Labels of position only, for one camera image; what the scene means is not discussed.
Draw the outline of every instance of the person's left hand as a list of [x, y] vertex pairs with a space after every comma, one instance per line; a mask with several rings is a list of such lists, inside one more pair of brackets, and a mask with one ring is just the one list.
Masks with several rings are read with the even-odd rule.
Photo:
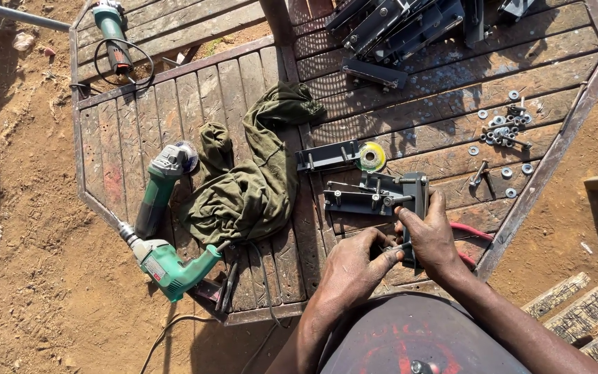
[[370, 260], [373, 243], [393, 246], [377, 228], [367, 228], [352, 238], [343, 239], [332, 249], [324, 277], [313, 296], [322, 313], [341, 315], [366, 301], [382, 277], [403, 259], [402, 250], [383, 252]]

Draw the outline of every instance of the grinding disc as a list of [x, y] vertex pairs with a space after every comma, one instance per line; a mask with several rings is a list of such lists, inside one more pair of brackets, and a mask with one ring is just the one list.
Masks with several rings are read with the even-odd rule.
[[197, 151], [195, 150], [195, 146], [193, 143], [189, 142], [188, 140], [179, 140], [175, 143], [175, 146], [182, 149], [186, 152], [186, 159], [183, 161], [181, 167], [183, 168], [183, 173], [188, 174], [195, 169], [197, 166]]
[[378, 172], [384, 168], [387, 156], [382, 146], [376, 142], [365, 142], [359, 146], [360, 158], [357, 167], [367, 172]]

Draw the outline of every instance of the dirt ground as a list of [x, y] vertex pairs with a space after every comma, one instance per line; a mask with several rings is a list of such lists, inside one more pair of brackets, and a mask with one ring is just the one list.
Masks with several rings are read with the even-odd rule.
[[[81, 4], [19, 6], [70, 23]], [[170, 305], [151, 296], [125, 245], [78, 200], [68, 38], [18, 25], [36, 37], [32, 49], [18, 52], [15, 30], [0, 26], [0, 373], [137, 373], [169, 317], [206, 313], [189, 300]], [[45, 47], [56, 56], [39, 52]], [[598, 195], [588, 196], [582, 184], [593, 175], [598, 103], [490, 279], [516, 305], [580, 271], [593, 280], [588, 289], [598, 285]], [[147, 373], [237, 373], [270, 326], [181, 322]], [[269, 365], [288, 334], [274, 332], [254, 372]]]

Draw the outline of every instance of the dark t-shirt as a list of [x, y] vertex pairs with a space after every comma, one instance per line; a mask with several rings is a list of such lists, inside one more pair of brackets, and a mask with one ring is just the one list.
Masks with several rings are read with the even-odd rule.
[[442, 374], [529, 374], [459, 304], [397, 293], [353, 308], [329, 336], [320, 374], [411, 374], [413, 360]]

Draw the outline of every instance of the person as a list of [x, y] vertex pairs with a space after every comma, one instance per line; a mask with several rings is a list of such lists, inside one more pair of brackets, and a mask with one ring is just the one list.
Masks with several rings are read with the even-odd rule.
[[406, 374], [416, 372], [415, 360], [429, 363], [434, 374], [598, 374], [598, 363], [462, 263], [443, 192], [433, 191], [423, 221], [405, 208], [395, 213], [396, 232], [408, 228], [426, 274], [458, 303], [419, 292], [369, 300], [403, 251], [370, 260], [371, 246], [393, 243], [368, 228], [331, 251], [320, 286], [267, 374]]

